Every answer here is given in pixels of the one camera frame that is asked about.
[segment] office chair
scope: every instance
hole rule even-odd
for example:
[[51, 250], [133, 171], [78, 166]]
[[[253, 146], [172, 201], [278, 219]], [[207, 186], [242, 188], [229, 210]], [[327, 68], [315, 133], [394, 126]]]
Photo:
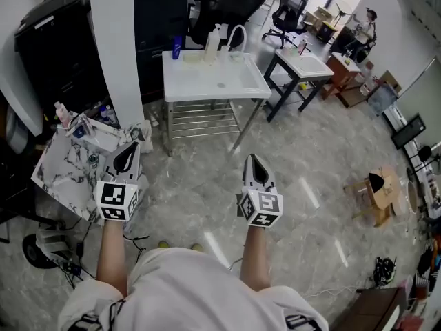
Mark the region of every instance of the office chair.
[[312, 26], [310, 22], [303, 22], [302, 27], [298, 27], [298, 20], [305, 9], [307, 0], [280, 0], [280, 6], [275, 13], [273, 13], [273, 24], [282, 32], [277, 32], [272, 28], [268, 33], [262, 36], [264, 40], [267, 36], [279, 37], [282, 40], [282, 48], [285, 41], [292, 43], [285, 35], [286, 32], [295, 32], [302, 34], [306, 32], [307, 26]]
[[[265, 0], [201, 0], [199, 17], [192, 26], [189, 21], [189, 35], [194, 43], [205, 46], [208, 34], [215, 28], [215, 24], [226, 23], [228, 25], [228, 37], [234, 26], [245, 25]], [[236, 33], [230, 44], [232, 48], [240, 45], [243, 35]], [[225, 45], [227, 40], [221, 39], [220, 44]]]

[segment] white table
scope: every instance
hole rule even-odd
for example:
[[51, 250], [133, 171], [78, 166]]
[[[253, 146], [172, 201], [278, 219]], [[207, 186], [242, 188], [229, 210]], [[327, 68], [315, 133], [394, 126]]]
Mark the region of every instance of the white table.
[[[239, 132], [235, 150], [271, 96], [250, 54], [229, 52], [225, 60], [218, 57], [211, 63], [203, 60], [203, 54], [204, 51], [185, 50], [178, 60], [173, 60], [172, 52], [163, 52], [169, 156], [174, 139]], [[258, 101], [241, 129], [232, 99], [244, 98]]]
[[[277, 65], [282, 66], [291, 77], [291, 82], [285, 91], [282, 91], [271, 79], [271, 73]], [[298, 111], [302, 112], [332, 75], [334, 75], [333, 71], [312, 52], [303, 52], [302, 55], [285, 55], [281, 49], [277, 49], [267, 71], [265, 72], [264, 78], [272, 88], [276, 89], [282, 98], [280, 98], [279, 102], [274, 107], [270, 106], [271, 113], [267, 117], [268, 122], [274, 118], [280, 107], [286, 102], [299, 82], [314, 82], [314, 89], [306, 99], [298, 93], [303, 99], [303, 103]]]

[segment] yellow shoe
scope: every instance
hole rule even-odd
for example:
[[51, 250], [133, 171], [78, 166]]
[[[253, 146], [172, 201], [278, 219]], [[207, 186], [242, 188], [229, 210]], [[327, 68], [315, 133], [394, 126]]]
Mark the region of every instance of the yellow shoe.
[[158, 243], [158, 249], [168, 249], [170, 247], [170, 244], [166, 242], [165, 240], [161, 240]]
[[195, 251], [199, 251], [199, 252], [204, 252], [203, 246], [199, 243], [193, 244], [190, 249], [195, 250]]

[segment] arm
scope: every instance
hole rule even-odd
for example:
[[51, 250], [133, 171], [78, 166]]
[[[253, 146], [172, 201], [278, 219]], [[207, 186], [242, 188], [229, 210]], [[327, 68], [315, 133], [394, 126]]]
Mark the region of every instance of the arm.
[[264, 228], [248, 227], [240, 279], [256, 292], [271, 287]]
[[105, 221], [96, 279], [113, 285], [127, 296], [127, 270], [125, 269], [123, 224]]

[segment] marble floor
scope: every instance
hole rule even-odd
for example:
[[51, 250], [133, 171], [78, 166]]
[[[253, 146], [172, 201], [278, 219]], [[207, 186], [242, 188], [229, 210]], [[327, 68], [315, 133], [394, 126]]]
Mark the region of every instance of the marble floor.
[[[263, 32], [251, 27], [247, 47], [262, 71], [274, 51], [271, 41], [261, 43]], [[254, 104], [237, 101], [235, 105], [245, 122]], [[420, 242], [414, 240], [417, 220], [416, 216], [406, 221], [392, 217], [388, 224], [374, 228], [369, 215], [351, 218], [363, 198], [345, 192], [343, 185], [384, 164], [403, 177], [407, 166], [390, 140], [387, 125], [372, 115], [367, 104], [346, 109], [335, 97], [316, 98], [302, 114], [298, 106], [293, 102], [283, 107], [271, 123], [263, 111], [258, 114], [235, 154], [228, 149], [236, 136], [221, 135], [178, 140], [169, 158], [159, 129], [154, 128], [154, 151], [142, 158], [150, 188], [130, 236], [149, 234], [149, 239], [139, 243], [148, 250], [161, 239], [183, 247], [200, 242], [225, 265], [233, 263], [242, 255], [247, 231], [245, 220], [236, 217], [235, 194], [242, 186], [244, 160], [255, 153], [272, 167], [284, 199], [284, 215], [267, 230], [273, 284], [296, 289], [333, 323], [355, 297], [341, 288], [369, 285], [377, 256], [396, 257], [394, 285], [413, 274], [420, 252]], [[70, 211], [40, 190], [37, 211], [61, 217], [68, 226], [76, 221]], [[60, 270], [38, 270], [24, 259], [21, 240], [35, 232], [35, 223], [16, 218], [9, 228], [12, 243], [0, 245], [0, 319], [10, 325], [5, 330], [53, 330], [71, 287]], [[82, 239], [87, 228], [88, 223], [82, 221], [72, 233]], [[92, 273], [100, 239], [101, 227], [93, 225], [83, 258]], [[127, 242], [126, 252], [130, 269], [138, 250]], [[239, 270], [237, 263], [232, 272]], [[340, 294], [314, 296], [328, 289]]]

